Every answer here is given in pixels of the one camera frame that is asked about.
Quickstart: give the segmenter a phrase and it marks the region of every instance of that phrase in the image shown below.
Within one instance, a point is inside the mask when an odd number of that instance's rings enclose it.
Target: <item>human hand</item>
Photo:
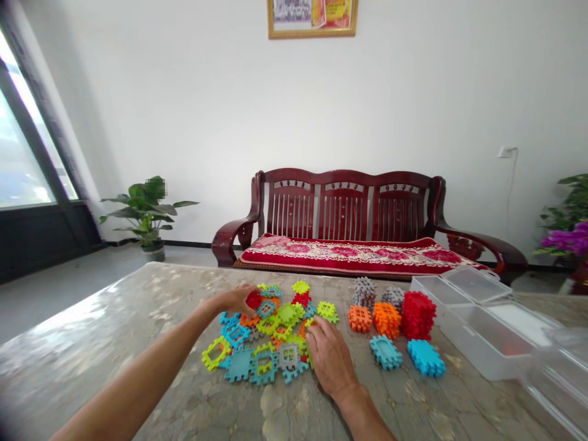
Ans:
[[[257,316],[255,309],[245,303],[247,296],[252,292],[259,293],[261,290],[255,285],[243,283],[230,291],[212,297],[211,301],[215,302],[219,312],[238,312],[254,319]]]
[[[315,315],[314,320],[318,326],[309,326],[306,330],[314,372],[325,393],[339,402],[349,391],[360,386],[351,353],[343,335],[333,324],[319,315]]]

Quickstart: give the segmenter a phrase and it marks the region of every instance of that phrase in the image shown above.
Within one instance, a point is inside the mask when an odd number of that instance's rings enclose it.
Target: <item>framed picture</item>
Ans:
[[[358,0],[268,0],[269,39],[353,37]]]

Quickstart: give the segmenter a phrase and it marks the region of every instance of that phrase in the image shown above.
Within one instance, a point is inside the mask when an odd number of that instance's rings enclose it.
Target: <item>plastic storage box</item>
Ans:
[[[535,349],[520,366],[529,393],[579,440],[588,441],[588,330],[548,334],[552,346]]]
[[[561,324],[512,301],[512,289],[493,273],[469,266],[442,276],[413,277],[410,289],[437,306],[441,332],[487,380],[517,377],[518,366],[535,347],[550,345],[545,331]]]

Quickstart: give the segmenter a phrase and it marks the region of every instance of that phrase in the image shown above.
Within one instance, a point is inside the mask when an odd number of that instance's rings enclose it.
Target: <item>wooden sofa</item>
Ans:
[[[250,247],[257,223],[259,236],[267,230],[288,238],[330,241],[406,243],[434,238],[440,232],[448,235],[452,251],[470,260],[478,259],[484,248],[490,250],[497,260],[493,271],[503,283],[510,285],[527,269],[527,260],[512,245],[455,230],[445,222],[445,180],[440,176],[430,178],[409,171],[373,176],[354,170],[311,173],[278,168],[259,171],[252,178],[251,199],[247,217],[225,224],[214,237],[212,249],[219,266],[246,267],[236,259],[233,242],[238,237],[243,250]]]

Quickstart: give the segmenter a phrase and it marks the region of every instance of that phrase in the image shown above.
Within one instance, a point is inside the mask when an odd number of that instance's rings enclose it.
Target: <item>floor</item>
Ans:
[[[165,247],[166,262],[216,266],[210,249]],[[0,344],[139,269],[145,259],[137,244],[107,248],[0,286]],[[527,273],[513,289],[559,291],[564,274]]]

